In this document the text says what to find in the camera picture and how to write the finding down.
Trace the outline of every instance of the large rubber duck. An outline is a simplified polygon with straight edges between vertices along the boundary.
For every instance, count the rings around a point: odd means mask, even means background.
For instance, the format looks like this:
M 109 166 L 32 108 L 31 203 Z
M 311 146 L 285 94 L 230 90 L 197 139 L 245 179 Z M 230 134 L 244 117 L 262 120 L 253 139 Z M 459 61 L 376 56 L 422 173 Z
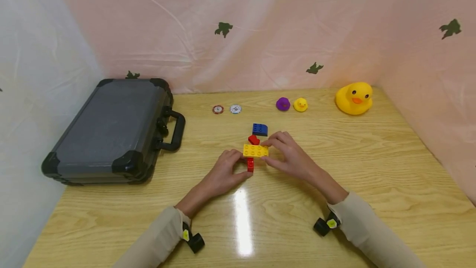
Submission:
M 298 112 L 304 112 L 307 110 L 307 100 L 305 98 L 298 98 L 294 101 L 293 107 Z
M 336 93 L 336 104 L 347 114 L 363 114 L 372 107 L 372 87 L 364 82 L 349 84 Z

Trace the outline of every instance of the red lego brick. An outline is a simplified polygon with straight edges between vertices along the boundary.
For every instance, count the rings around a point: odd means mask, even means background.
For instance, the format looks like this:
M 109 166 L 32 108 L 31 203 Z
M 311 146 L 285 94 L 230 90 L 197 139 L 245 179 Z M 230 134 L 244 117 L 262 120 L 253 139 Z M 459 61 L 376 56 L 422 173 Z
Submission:
M 247 158 L 248 160 L 248 172 L 254 172 L 255 170 L 255 161 L 253 158 Z
M 259 145 L 259 139 L 254 134 L 248 137 L 248 141 L 250 141 L 251 145 Z

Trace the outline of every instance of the fabric wall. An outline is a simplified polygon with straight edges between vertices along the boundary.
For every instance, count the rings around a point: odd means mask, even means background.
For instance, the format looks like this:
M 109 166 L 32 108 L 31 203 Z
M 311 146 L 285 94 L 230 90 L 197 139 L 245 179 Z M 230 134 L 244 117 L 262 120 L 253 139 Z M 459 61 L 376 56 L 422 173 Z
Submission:
M 62 195 L 40 164 L 101 78 L 62 0 L 0 0 L 0 267 L 23 265 Z
M 473 1 L 66 0 L 109 77 L 175 93 L 381 86 L 476 203 Z M 463 32 L 442 40 L 454 18 Z

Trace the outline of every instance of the white poker chip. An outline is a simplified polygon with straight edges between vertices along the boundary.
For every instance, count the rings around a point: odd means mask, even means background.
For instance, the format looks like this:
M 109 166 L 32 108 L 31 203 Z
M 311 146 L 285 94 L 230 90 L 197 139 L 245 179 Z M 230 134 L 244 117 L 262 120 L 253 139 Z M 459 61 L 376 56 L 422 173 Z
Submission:
M 240 105 L 232 105 L 230 107 L 230 112 L 232 112 L 233 114 L 238 114 L 239 112 L 241 112 L 241 106 Z

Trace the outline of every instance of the person's left hand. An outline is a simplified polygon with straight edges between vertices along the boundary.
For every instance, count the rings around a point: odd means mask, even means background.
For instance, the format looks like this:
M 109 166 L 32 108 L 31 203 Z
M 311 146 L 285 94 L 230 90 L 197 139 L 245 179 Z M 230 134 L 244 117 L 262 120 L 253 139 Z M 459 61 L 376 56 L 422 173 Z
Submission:
M 216 164 L 210 172 L 203 177 L 203 180 L 198 183 L 197 187 L 200 187 L 210 199 L 215 196 L 223 195 L 228 192 L 228 190 L 247 180 L 253 176 L 252 172 L 247 171 L 233 174 L 233 165 L 242 158 L 243 154 L 236 149 L 223 151 Z
M 191 218 L 209 199 L 223 195 L 228 190 L 253 176 L 252 172 L 233 174 L 233 166 L 243 154 L 238 150 L 225 150 L 210 172 L 177 204 Z

